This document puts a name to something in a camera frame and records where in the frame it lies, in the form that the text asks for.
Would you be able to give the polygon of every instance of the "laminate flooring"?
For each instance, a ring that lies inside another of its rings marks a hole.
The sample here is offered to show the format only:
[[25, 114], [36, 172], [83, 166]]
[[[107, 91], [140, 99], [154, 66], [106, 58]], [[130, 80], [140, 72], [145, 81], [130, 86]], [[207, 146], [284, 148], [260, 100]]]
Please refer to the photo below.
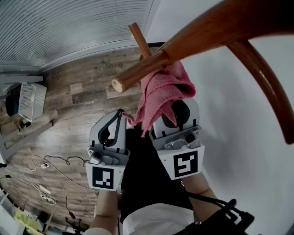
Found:
[[[86, 148], [89, 146], [90, 129], [101, 117], [118, 108], [123, 108], [132, 115], [136, 114], [141, 97], [140, 85], [136, 84], [127, 92], [120, 94], [112, 88], [111, 80], [121, 71], [136, 64], [139, 56], [138, 48], [116, 50], [75, 60], [43, 73], [44, 81], [41, 84], [47, 87], [44, 114], [5, 145], [11, 146], [50, 120], [53, 121], [53, 127], [10, 157], [7, 167], [0, 168], [0, 178], [9, 174], [27, 183], [22, 168], [35, 168], [32, 164], [34, 155], [64, 158], [79, 156], [87, 160]], [[0, 128], [3, 136], [17, 129], [21, 119], [18, 114], [9, 117], [4, 102], [0, 103]], [[82, 160], [70, 159], [70, 166], [60, 159], [48, 160], [70, 179], [88, 186]], [[37, 165], [41, 161], [42, 159], [34, 157], [34, 164]], [[46, 169], [38, 168], [34, 172], [25, 169], [24, 172], [27, 178], [34, 177], [48, 188], [61, 205], [65, 205], [67, 196], [68, 209], [76, 218], [88, 224], [93, 220], [96, 192], [75, 185], [52, 166]], [[65, 217], [71, 220], [65, 207], [59, 204], [45, 204], [38, 191], [18, 180], [1, 179], [0, 184], [9, 192], [9, 198], [21, 208], [35, 214], [40, 211], [54, 212], [52, 220], [60, 224], [65, 224]]]

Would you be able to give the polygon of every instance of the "white shirt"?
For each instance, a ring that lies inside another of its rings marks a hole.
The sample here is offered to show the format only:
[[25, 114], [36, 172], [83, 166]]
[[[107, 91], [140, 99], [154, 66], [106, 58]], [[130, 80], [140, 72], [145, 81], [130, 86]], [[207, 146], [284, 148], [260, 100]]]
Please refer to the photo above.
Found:
[[[123, 235], [173, 235], [193, 222], [192, 210], [161, 203], [153, 204], [136, 210], [125, 218]], [[92, 228], [85, 235], [111, 233], [102, 228]]]

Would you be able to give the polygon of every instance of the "person's arm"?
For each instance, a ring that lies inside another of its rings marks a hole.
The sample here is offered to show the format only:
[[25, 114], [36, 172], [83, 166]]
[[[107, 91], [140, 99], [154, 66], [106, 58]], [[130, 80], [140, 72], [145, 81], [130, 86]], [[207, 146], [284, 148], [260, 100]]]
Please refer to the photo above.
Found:
[[[181, 179], [184, 183], [187, 192], [194, 194], [216, 198], [215, 194], [209, 187], [206, 178], [202, 173], [188, 176]], [[200, 201], [194, 198], [190, 198], [190, 202], [194, 207], [194, 211], [197, 214], [201, 222], [207, 220], [220, 208], [214, 204]]]
[[118, 224], [118, 198], [116, 191], [100, 190], [98, 194], [96, 216], [91, 228], [103, 228], [114, 234]]

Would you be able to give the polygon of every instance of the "white storage basket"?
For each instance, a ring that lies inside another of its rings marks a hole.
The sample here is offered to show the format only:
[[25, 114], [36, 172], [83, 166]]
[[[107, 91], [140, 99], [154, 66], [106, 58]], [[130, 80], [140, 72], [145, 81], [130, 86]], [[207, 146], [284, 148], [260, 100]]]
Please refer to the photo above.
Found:
[[29, 122], [43, 114], [47, 87], [37, 83], [22, 83], [18, 114]]

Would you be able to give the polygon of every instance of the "pink towel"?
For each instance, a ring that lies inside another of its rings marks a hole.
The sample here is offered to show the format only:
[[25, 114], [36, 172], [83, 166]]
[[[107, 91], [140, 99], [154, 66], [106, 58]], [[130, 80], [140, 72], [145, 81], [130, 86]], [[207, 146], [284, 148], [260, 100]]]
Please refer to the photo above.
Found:
[[144, 121], [142, 137], [162, 113], [176, 125], [171, 101], [192, 98], [196, 94], [180, 61], [157, 69], [141, 80], [142, 97], [135, 120], [127, 116], [130, 124]]

